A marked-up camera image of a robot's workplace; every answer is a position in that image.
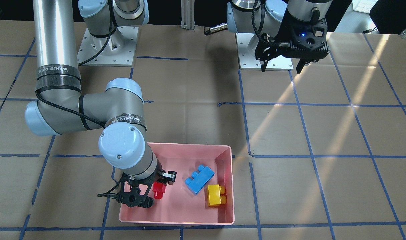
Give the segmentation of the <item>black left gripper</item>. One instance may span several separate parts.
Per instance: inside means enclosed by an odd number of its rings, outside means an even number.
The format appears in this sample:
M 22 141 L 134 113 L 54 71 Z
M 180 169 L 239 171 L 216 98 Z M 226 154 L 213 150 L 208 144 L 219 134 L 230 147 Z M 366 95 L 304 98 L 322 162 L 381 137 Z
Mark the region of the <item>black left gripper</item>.
M 316 20 L 317 16 L 314 13 L 310 22 L 303 22 L 286 13 L 275 37 L 262 32 L 265 20 L 262 16 L 259 26 L 255 27 L 258 38 L 255 59 L 261 64 L 261 71 L 264 72 L 268 62 L 278 56 L 299 59 L 296 67 L 298 74 L 306 64 L 324 59 L 330 53 L 326 39 L 328 26 L 325 18 Z

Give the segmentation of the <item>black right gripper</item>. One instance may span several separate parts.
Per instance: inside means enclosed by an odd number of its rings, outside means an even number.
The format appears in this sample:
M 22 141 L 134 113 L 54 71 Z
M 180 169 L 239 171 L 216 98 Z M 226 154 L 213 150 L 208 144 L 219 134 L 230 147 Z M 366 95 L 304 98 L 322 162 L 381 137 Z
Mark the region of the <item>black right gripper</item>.
M 147 178 L 139 180 L 131 179 L 131 176 L 122 173 L 120 178 L 121 190 L 116 197 L 116 201 L 130 208 L 135 206 L 149 208 L 154 203 L 154 199 L 148 196 L 153 183 L 158 182 L 163 185 L 174 184 L 176 176 L 176 171 L 165 172 L 165 170 L 156 170 Z

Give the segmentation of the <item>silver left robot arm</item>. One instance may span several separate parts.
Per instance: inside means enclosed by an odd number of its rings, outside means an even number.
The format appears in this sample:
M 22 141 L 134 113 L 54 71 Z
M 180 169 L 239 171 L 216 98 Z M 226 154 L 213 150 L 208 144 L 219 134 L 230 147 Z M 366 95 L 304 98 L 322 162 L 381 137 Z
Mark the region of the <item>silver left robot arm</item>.
M 235 33 L 241 69 L 301 73 L 330 52 L 325 18 L 330 5 L 330 0 L 231 0 L 227 22 L 204 31 Z

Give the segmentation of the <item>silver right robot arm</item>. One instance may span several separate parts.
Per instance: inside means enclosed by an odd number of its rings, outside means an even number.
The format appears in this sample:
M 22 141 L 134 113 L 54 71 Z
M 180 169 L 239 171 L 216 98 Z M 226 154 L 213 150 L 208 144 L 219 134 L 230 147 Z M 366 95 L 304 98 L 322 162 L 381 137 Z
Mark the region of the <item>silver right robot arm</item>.
M 82 94 L 72 2 L 34 0 L 33 11 L 37 100 L 26 106 L 28 128 L 38 136 L 102 129 L 99 151 L 123 173 L 116 184 L 119 193 L 109 190 L 98 197 L 130 208 L 151 207 L 153 183 L 174 184 L 176 172 L 163 170 L 147 143 L 141 87 L 130 78 L 116 78 L 102 93 Z

